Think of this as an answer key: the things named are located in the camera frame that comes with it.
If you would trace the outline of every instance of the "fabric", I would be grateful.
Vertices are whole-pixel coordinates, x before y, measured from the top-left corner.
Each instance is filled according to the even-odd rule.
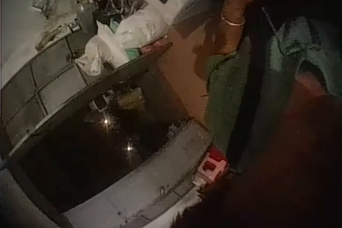
[[[263,54],[266,61],[261,99],[251,138],[243,146],[245,153],[240,168],[247,167],[251,159],[265,150],[274,126],[287,106],[296,73],[304,62],[309,62],[321,71],[329,94],[342,96],[339,39],[338,30],[332,24],[298,17],[285,22],[276,34],[265,40],[266,52]],[[249,63],[249,54],[243,53],[241,48],[239,52],[227,56],[209,58],[206,125],[215,146],[226,155],[233,148],[230,138],[240,107],[243,108],[241,100],[246,88]]]
[[[234,128],[247,80],[249,58],[238,52],[211,56],[208,63],[209,94],[206,125],[215,146],[225,153]]]

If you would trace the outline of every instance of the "tile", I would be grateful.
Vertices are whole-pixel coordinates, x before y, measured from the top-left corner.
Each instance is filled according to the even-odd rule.
[[[12,144],[17,144],[44,117],[43,109],[36,97],[28,101],[6,126]]]
[[[30,68],[26,65],[1,90],[1,118],[4,123],[26,103],[34,90]]]
[[[70,54],[68,45],[62,39],[38,54],[31,61],[37,87],[44,86],[52,77],[58,75],[69,64],[66,60],[68,54]]]
[[[67,70],[40,92],[40,96],[48,113],[52,113],[71,96],[86,86],[76,67]]]

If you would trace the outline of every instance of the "green cloth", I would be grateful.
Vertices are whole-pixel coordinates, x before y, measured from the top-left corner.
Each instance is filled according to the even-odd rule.
[[[206,125],[215,146],[225,153],[247,81],[248,56],[238,52],[211,56],[208,63]]]

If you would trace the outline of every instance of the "red object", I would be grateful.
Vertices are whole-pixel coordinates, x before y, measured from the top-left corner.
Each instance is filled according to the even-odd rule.
[[[218,149],[211,147],[197,169],[195,184],[200,186],[203,183],[211,184],[225,171],[227,166],[226,157]]]

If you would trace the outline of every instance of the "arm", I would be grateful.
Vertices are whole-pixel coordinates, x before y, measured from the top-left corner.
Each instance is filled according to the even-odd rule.
[[[221,15],[233,23],[244,23],[246,6],[253,0],[226,0]],[[215,34],[213,54],[229,54],[237,50],[243,30],[242,26],[232,26],[223,19],[220,20]]]
[[[252,0],[226,0],[222,16],[232,23],[244,23],[244,11]],[[208,60],[208,103],[206,125],[215,146],[223,153],[239,111],[247,81],[249,58],[236,52],[243,26],[221,19],[215,34],[213,56]]]

